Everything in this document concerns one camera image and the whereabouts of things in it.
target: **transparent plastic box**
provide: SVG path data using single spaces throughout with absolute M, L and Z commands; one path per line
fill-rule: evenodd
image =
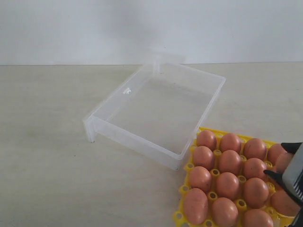
M 180 64 L 143 65 L 85 117 L 98 133 L 178 170 L 225 78 Z

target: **yellow plastic tray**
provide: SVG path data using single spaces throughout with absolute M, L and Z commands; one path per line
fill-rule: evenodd
M 216 179 L 219 176 L 219 174 L 220 174 L 219 170 L 216 169 L 217 168 L 218 157 L 221 155 L 221 151 L 218 150 L 219 144 L 220 144 L 220 140 L 221 140 L 221 137 L 223 135 L 227 134 L 228 132 L 214 130 L 214 129 L 209 129 L 209 128 L 202 128 L 202 127 L 200 128 L 200 131 L 203 131 L 203 130 L 206 130 L 206 129 L 214 132 L 215 135 L 216 135 L 216 138 L 217 138 L 217 147 L 216 147 L 216 150 L 214 150 L 214 155 L 215 155 L 215 159 L 216 159 L 215 167 L 214 167 L 214 169 L 212 169 L 210 171 L 213 179 Z M 242 158 L 242 161 L 245 162 L 246 158 L 243 156 L 243 147 L 244 147 L 245 143 L 248 140 L 252 139 L 252 137 L 243 136 L 243 135 L 239 135 L 239 134 L 238 134 L 238 136 L 242 140 L 242 146 L 241 146 L 240 156 Z M 275 144 L 275 142 L 271 142 L 271 141 L 268 141 L 268 140 L 263 140 L 263 141 L 266 143 L 266 147 L 267 148 L 270 148 L 273 144 Z M 218 227 L 212 221 L 212 215 L 211 215 L 210 211 L 208 211 L 207 219 L 201 225 L 190 224 L 187 221 L 187 219 L 185 218 L 185 216 L 183 215 L 183 201 L 184 201 L 184 197 L 185 197 L 186 193 L 188 192 L 188 190 L 191 189 L 191 187 L 190 187 L 190 185 L 188 183 L 188 175 L 189 175 L 190 171 L 195 167 L 194 164 L 192 163 L 192 152 L 195 150 L 195 148 L 196 148 L 196 140 L 194 140 L 193 145 L 189 148 L 189 150 L 191 152 L 191 155 L 190 155 L 189 161 L 184 166 L 184 169 L 185 169 L 185 171 L 186 171 L 187 174 L 186 174 L 186 177 L 185 177 L 185 180 L 184 180 L 184 184 L 179 188 L 179 192 L 180 192 L 182 198 L 180 199 L 180 202 L 179 202 L 178 211 L 176 211 L 173 214 L 173 219 L 174 219 L 174 221 L 176 223 L 176 227 L 184 227 L 184 226 L 186 226 L 186 224 L 189 227 Z M 266 165 L 267 165 L 267 167 L 269 169 L 272 168 L 272 164 L 267 160 L 267 158 L 264 160 L 264 162 L 266 163 Z M 240 175 L 238 176 L 238 179 L 239 179 L 239 182 L 240 182 L 240 185 L 241 185 L 241 188 L 242 188 L 242 186 L 246 182 L 246 178 L 244 176 L 242 176 L 242 171 L 240 172 Z M 271 182 L 271 180 L 268 180 L 266 183 L 267 183 L 267 185 L 269 187 L 269 193 L 270 193 L 270 196 L 271 196 L 275 192 L 275 186 L 273 184 L 274 182 Z M 210 204 L 212 204 L 213 201 L 215 201 L 218 198 L 218 196 L 217 196 L 217 194 L 216 194 L 216 192 L 214 190 L 214 183 L 212 183 L 212 189 L 207 194 L 207 198 L 208 198 L 208 201 L 209 201 Z M 243 213 L 245 211 L 249 210 L 250 207 L 248 207 L 246 205 L 246 202 L 242 198 L 241 193 L 239 194 L 238 198 L 234 201 L 234 203 L 238 207 L 239 217 L 240 217 L 238 219 L 236 227 L 242 227 L 242 224 L 241 224 L 242 215 L 243 215 Z M 291 224 L 291 222 L 294 219 L 294 217 L 287 217 L 287 216 L 284 216 L 284 215 L 279 214 L 278 212 L 276 212 L 275 209 L 270 206 L 270 199 L 268 199 L 268 201 L 265 204 L 265 206 L 263 208 L 261 208 L 261 209 L 264 210 L 265 212 L 267 212 L 271 216 L 271 218 L 274 221 L 274 227 L 288 226 L 288 225 Z

